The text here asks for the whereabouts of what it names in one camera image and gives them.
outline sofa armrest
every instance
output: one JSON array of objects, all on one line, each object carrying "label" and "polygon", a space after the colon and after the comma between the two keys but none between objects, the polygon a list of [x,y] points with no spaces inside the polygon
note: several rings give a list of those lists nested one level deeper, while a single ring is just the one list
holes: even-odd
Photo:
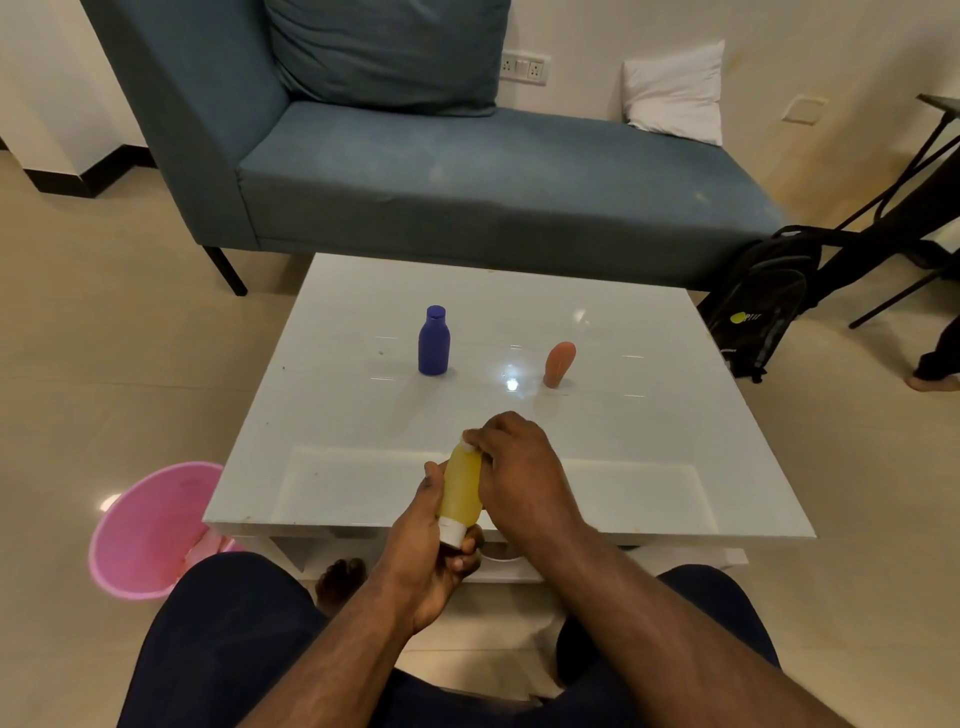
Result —
[{"label": "sofa armrest", "polygon": [[256,250],[236,165],[289,105],[262,0],[82,0],[183,220]]}]

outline black backpack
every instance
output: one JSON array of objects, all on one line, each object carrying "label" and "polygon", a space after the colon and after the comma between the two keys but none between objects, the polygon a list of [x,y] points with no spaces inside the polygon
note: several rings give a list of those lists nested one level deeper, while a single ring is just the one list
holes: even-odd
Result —
[{"label": "black backpack", "polygon": [[733,376],[759,384],[786,328],[801,312],[829,231],[788,225],[733,261],[697,310]]}]

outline pillow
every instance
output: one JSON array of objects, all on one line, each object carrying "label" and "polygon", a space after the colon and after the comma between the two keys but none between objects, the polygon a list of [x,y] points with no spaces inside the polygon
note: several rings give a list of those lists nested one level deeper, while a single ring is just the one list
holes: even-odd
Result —
[{"label": "pillow", "polygon": [[720,66],[724,41],[658,59],[624,61],[623,113],[645,132],[721,146]]},{"label": "pillow", "polygon": [[266,0],[295,95],[450,116],[495,109],[510,0]]}]

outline black pants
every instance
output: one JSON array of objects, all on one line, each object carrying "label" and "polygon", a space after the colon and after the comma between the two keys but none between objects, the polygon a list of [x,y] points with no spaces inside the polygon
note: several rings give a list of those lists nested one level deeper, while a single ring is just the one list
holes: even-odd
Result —
[{"label": "black pants", "polygon": [[894,253],[960,217],[960,152],[954,152],[923,184],[856,236],[810,282],[807,304],[860,280]]},{"label": "black pants", "polygon": [[920,364],[913,376],[937,381],[955,374],[960,374],[960,316],[953,319],[940,334],[936,351],[920,357]]},{"label": "black pants", "polygon": [[[685,566],[660,579],[779,666],[750,601],[722,571]],[[225,553],[202,561],[170,594],[147,634],[119,728],[233,728],[326,623],[307,591],[262,557]],[[569,688],[543,707],[513,715],[395,669],[371,725],[642,725],[626,686],[573,619],[564,625],[557,657]]]}]

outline hand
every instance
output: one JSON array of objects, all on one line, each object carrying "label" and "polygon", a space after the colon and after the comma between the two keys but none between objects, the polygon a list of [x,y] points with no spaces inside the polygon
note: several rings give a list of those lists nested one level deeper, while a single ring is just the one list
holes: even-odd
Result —
[{"label": "hand", "polygon": [[468,529],[461,553],[440,543],[437,511],[444,497],[445,468],[446,463],[423,466],[426,477],[413,502],[390,529],[383,556],[374,570],[396,587],[401,608],[409,612],[412,635],[432,624],[454,590],[480,568],[480,526]]},{"label": "hand", "polygon": [[480,500],[524,554],[552,537],[570,538],[584,524],[560,458],[536,423],[504,412],[466,430],[464,440],[489,456],[480,471]]}]

